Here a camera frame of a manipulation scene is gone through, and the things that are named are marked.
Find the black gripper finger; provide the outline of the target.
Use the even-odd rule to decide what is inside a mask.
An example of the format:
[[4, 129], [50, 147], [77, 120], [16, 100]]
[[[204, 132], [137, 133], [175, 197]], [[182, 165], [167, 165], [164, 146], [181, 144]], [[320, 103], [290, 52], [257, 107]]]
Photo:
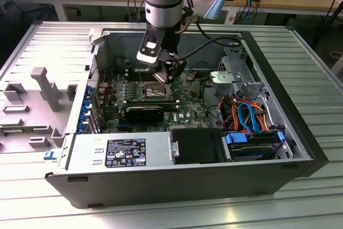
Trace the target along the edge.
[[186, 60], [172, 60], [165, 63], [166, 68], [166, 84], [171, 84], [175, 79], [182, 74], [187, 65]]

